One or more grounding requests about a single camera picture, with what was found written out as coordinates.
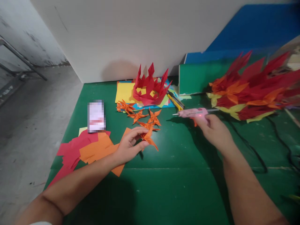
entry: person's wrist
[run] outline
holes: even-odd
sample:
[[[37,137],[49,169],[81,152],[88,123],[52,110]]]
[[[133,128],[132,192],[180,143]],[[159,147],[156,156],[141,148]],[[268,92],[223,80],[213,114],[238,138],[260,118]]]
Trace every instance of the person's wrist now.
[[[112,153],[111,157],[112,157],[112,164],[113,164],[114,168],[123,164],[123,161],[117,152]]]
[[[222,154],[223,158],[232,158],[239,152],[239,149],[233,141],[219,146],[217,149]]]

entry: paper flame sculpture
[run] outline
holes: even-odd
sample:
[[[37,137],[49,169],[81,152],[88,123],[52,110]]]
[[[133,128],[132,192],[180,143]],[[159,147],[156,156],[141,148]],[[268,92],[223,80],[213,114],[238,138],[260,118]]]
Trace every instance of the paper flame sculpture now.
[[[261,120],[276,109],[292,104],[285,103],[284,99],[300,94],[300,88],[288,90],[300,81],[300,70],[268,77],[268,74],[283,65],[289,52],[270,61],[263,70],[265,59],[262,58],[240,75],[238,71],[247,64],[251,53],[244,56],[240,54],[222,78],[209,83],[212,93],[207,93],[212,107],[230,113],[237,120],[247,120],[248,123]]]
[[[133,97],[136,100],[141,101],[144,104],[144,106],[159,105],[160,103],[162,103],[162,100],[163,100],[164,96],[166,95],[167,90],[169,89],[169,87],[172,83],[172,82],[170,82],[168,87],[166,87],[166,88],[164,87],[165,82],[168,78],[168,71],[169,71],[169,69],[166,70],[166,72],[162,76],[161,82],[158,83],[157,79],[155,81],[153,79],[153,74],[154,74],[153,63],[151,64],[150,68],[148,69],[148,77],[146,77],[146,78],[145,78],[145,75],[143,75],[143,77],[140,78],[140,76],[141,76],[141,65],[140,65],[140,69],[138,71],[135,85],[133,88]],[[137,88],[143,88],[145,86],[146,86],[146,94],[142,94],[141,91],[139,91],[139,92],[137,91]],[[150,93],[153,90],[156,91],[157,93],[154,96],[151,96]]]

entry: green table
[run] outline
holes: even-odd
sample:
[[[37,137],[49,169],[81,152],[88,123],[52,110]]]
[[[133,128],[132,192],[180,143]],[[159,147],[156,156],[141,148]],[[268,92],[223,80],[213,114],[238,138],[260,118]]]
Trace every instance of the green table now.
[[[137,126],[132,125],[132,118],[116,111],[116,90],[116,82],[84,84],[62,143],[77,137],[79,128],[87,126],[87,105],[96,99],[106,102],[106,125],[114,144],[120,142],[126,127]],[[186,108],[210,106],[205,95],[193,96],[183,103]],[[222,161],[216,149],[192,120],[172,117],[175,112],[175,108],[164,108],[159,115],[161,130],[152,135],[159,152],[150,146],[125,165],[120,178],[109,173],[65,217],[64,224],[233,224]],[[299,153],[298,127],[285,112],[272,120],[293,153]],[[234,119],[232,122],[269,168],[268,174],[257,174],[261,185],[294,223],[300,208],[286,196],[298,191],[298,176],[287,161],[287,149],[277,140],[267,119],[250,124]],[[262,170],[255,155],[225,123],[250,166]],[[77,168],[84,165],[81,161]],[[62,157],[56,156],[45,187],[61,167]]]

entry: smartphone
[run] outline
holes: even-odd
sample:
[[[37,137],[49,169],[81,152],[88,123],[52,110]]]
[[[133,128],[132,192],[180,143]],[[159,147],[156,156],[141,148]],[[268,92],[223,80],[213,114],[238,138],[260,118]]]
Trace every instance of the smartphone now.
[[[94,100],[87,106],[87,131],[89,133],[106,130],[105,105],[103,100]]]

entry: yellow handle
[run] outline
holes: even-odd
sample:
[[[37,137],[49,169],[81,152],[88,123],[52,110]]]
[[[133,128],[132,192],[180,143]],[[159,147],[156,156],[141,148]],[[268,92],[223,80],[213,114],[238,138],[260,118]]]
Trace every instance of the yellow handle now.
[[[167,96],[169,97],[169,99],[174,103],[174,105],[178,108],[178,111],[183,110],[183,108],[181,108],[180,105],[178,105],[178,103],[169,95],[167,94]]]

